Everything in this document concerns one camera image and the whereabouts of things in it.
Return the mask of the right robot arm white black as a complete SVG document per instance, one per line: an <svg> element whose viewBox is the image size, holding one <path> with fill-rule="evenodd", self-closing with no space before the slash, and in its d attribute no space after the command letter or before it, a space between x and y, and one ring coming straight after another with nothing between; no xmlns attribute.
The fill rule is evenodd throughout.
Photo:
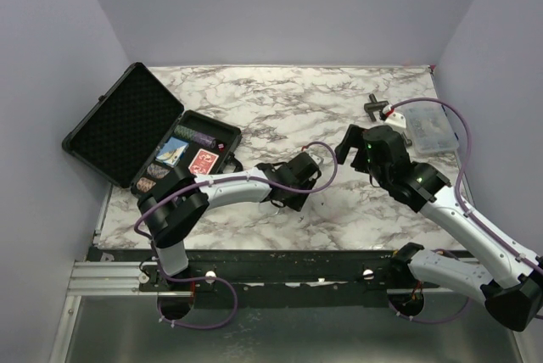
<svg viewBox="0 0 543 363"><path fill-rule="evenodd" d="M542 308L542 258L456 196L435 167L411 160L400 133L390 126L349 126L335 149L340 164L351 149L356 150L354 170L447 231L478 261L470 265L408 243L391 258L392 282L400 288L429 282L451 289L481 303L504 327L525 330Z"/></svg>

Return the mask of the purple grey poker chip stack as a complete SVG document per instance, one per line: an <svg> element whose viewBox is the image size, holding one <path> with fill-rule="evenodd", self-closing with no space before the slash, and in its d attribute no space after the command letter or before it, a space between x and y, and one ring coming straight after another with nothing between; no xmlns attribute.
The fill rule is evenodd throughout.
<svg viewBox="0 0 543 363"><path fill-rule="evenodd" d="M195 132L193 140L207 148L214 148L216 146L216 139L214 137L201 132Z"/></svg>

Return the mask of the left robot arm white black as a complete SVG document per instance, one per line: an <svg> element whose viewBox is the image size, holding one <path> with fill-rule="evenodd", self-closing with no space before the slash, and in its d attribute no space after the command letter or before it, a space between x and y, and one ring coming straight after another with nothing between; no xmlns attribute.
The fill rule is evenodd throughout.
<svg viewBox="0 0 543 363"><path fill-rule="evenodd" d="M171 171L137 201L161 264L160 282L171 291L187 284L184 240L206 211L265 202L299 211L321 175L319 163L306 152L229 174L192 175L186 166Z"/></svg>

